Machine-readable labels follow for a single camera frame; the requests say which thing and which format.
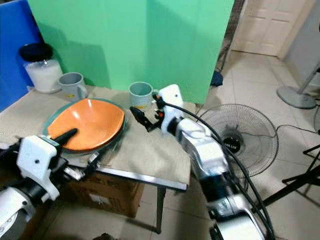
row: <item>fan base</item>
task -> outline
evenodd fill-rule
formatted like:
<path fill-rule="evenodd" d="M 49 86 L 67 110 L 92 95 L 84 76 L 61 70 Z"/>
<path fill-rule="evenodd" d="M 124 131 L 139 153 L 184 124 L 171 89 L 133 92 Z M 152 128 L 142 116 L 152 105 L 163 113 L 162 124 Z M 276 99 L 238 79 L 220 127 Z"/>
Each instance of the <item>fan base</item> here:
<path fill-rule="evenodd" d="M 308 94 L 298 94 L 298 88 L 282 86 L 277 89 L 276 94 L 286 104 L 298 109 L 313 109 L 316 107 L 316 100 Z"/>

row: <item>green backdrop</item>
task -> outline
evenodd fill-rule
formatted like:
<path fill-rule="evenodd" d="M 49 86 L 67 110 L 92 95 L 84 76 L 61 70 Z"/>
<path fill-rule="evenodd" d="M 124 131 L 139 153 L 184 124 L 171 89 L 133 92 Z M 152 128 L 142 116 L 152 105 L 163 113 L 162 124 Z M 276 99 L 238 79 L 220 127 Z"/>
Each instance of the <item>green backdrop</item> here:
<path fill-rule="evenodd" d="M 127 90 L 176 83 L 203 103 L 234 0 L 28 0 L 64 72 Z"/>

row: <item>orange plate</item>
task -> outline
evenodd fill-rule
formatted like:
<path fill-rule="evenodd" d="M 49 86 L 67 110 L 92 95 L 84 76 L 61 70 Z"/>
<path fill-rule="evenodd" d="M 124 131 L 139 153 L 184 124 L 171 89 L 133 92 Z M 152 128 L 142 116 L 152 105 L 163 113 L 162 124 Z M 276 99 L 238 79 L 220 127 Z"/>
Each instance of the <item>orange plate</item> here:
<path fill-rule="evenodd" d="M 125 113 L 118 106 L 95 99 L 83 99 L 64 110 L 47 128 L 54 139 L 66 131 L 78 132 L 64 145 L 71 151 L 91 151 L 112 140 L 120 131 Z"/>

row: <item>electric fan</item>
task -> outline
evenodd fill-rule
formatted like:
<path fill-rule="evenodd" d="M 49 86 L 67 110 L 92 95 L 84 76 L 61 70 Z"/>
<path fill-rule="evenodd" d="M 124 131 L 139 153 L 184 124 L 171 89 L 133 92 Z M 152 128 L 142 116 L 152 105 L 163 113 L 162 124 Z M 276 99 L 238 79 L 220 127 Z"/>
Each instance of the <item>electric fan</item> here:
<path fill-rule="evenodd" d="M 200 117 L 216 130 L 250 177 L 263 172 L 276 158 L 279 147 L 276 129 L 260 111 L 241 104 L 224 104 Z M 244 177 L 235 162 L 232 168 L 238 178 Z"/>

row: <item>gray mug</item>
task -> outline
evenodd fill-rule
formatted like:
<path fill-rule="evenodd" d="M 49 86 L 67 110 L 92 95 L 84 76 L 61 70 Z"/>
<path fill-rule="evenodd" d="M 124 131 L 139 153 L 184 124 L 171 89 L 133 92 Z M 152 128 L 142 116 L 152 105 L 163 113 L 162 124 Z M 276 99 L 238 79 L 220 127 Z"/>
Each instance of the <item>gray mug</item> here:
<path fill-rule="evenodd" d="M 79 72 L 68 72 L 58 79 L 63 95 L 70 101 L 76 102 L 88 97 L 84 76 Z"/>

